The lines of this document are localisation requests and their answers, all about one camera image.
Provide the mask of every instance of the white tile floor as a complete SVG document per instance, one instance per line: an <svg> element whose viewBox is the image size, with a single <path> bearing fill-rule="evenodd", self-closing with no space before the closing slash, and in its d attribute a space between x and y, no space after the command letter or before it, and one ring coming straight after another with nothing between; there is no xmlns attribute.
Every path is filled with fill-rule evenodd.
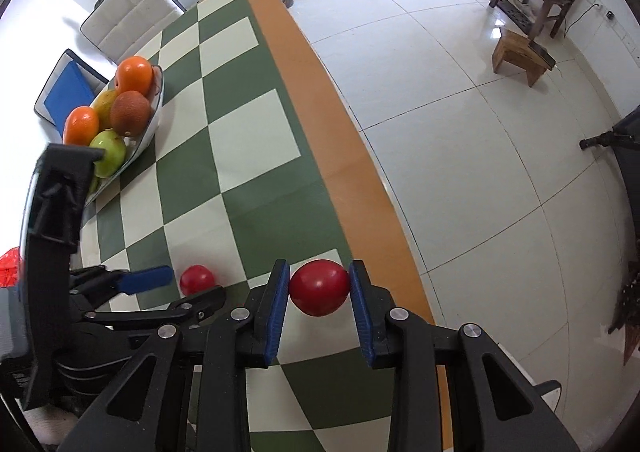
<svg viewBox="0 0 640 452"><path fill-rule="evenodd" d="M607 336L633 226L615 158L578 141L613 123L561 39L532 89L491 68L487 0L295 0L398 211L436 321L484 326L589 449L640 386Z"/></svg>

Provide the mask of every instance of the fruit bowl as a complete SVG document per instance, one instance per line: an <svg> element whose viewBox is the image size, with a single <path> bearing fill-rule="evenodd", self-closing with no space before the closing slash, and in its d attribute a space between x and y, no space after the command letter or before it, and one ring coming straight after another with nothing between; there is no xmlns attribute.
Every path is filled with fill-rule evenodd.
<svg viewBox="0 0 640 452"><path fill-rule="evenodd" d="M126 138L127 144L127 156L125 156L122 166L110 177L100 180L97 190L89 194L85 204L91 203L104 189L109 187L113 180L115 180L122 171L131 165L131 163L138 158L143 151L148 147L156 134L156 129L160 124L160 114L162 110L162 97L164 96L164 77L162 76L162 68L160 66L153 66L154 69L154 81L151 84L151 89L147 93L146 98L151 105L151 118L146 125L142 134L137 137Z"/></svg>

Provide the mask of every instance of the power cord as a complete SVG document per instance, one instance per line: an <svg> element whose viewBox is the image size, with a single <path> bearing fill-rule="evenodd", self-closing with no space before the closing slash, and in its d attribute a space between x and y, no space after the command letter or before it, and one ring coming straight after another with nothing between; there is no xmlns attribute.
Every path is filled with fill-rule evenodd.
<svg viewBox="0 0 640 452"><path fill-rule="evenodd" d="M580 20L584 17L584 15L585 15L589 10L591 10L593 7L599 7L599 6L600 6L599 4L594 3L594 4L593 4L593 5L591 5L589 8L587 8L587 9L582 13L582 15L581 15L579 18L577 18L573 23L571 23L571 24L568 26L568 28L566 28L566 29L565 29L565 31L564 31L564 36L566 37L566 35L569 33L569 30L571 29L571 27L572 27L572 26L574 26L574 25L575 25L575 23L577 23L578 21L580 21Z"/></svg>

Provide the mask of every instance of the orange border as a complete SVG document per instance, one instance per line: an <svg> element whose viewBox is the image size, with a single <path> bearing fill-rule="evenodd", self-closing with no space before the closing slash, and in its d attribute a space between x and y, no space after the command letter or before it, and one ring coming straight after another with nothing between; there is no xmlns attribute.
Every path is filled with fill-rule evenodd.
<svg viewBox="0 0 640 452"><path fill-rule="evenodd" d="M248 0L311 147L354 259L398 305L433 323L394 207L316 53L280 0ZM452 446L449 391L440 373L443 445Z"/></svg>

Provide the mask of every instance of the plate of fruit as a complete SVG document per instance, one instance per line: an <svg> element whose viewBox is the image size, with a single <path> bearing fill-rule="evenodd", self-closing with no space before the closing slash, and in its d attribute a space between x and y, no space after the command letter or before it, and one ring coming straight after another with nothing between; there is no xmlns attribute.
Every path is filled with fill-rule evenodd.
<svg viewBox="0 0 640 452"><path fill-rule="evenodd" d="M151 143L160 123L163 94L162 69L143 57L129 57L90 106L80 106L66 118L63 143L104 150L94 164L87 204Z"/></svg>

